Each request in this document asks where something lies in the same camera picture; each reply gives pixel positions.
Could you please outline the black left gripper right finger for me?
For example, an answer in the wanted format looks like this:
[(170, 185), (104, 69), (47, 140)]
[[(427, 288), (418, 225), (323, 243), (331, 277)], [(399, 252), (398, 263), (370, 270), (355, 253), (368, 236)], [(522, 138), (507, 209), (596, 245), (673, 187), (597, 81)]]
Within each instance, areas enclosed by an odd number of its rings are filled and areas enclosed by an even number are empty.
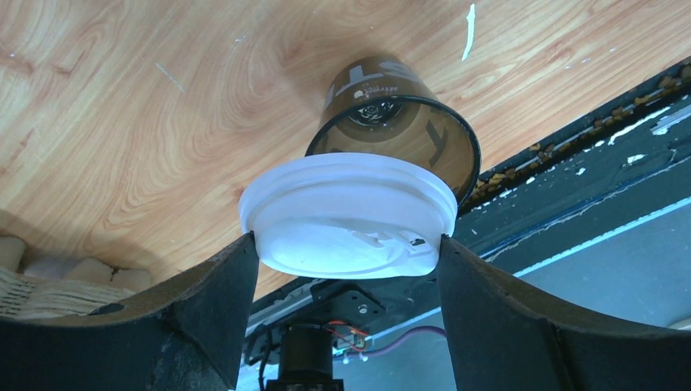
[(437, 282), (459, 390), (687, 390), (690, 334), (574, 305), (440, 242)]

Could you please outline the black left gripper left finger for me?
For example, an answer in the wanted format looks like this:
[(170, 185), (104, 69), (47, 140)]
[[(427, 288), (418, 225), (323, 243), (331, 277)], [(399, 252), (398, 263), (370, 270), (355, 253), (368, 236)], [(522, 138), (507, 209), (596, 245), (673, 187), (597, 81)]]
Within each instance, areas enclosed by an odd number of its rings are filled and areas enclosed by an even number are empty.
[(233, 390), (258, 277), (252, 234), (87, 315), (2, 319), (4, 390)]

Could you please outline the white coffee cup lid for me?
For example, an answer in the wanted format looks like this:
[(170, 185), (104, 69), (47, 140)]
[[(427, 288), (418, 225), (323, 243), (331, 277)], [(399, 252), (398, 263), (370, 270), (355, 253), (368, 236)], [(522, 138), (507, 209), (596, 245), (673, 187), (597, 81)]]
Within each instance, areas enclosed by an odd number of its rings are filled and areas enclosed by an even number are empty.
[(279, 165), (238, 203), (241, 229), (266, 266), (318, 279), (427, 275), (457, 211), (451, 188), (427, 169), (354, 152)]

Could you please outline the brown cup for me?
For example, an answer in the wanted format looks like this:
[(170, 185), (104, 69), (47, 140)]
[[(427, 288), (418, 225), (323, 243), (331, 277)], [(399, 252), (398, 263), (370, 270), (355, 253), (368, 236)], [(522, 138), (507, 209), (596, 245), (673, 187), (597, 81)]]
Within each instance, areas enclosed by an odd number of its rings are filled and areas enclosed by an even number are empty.
[(392, 55), (346, 65), (325, 96), (308, 156), (361, 152), (405, 160), (437, 175), (458, 205), (479, 178), (481, 150), (471, 125)]

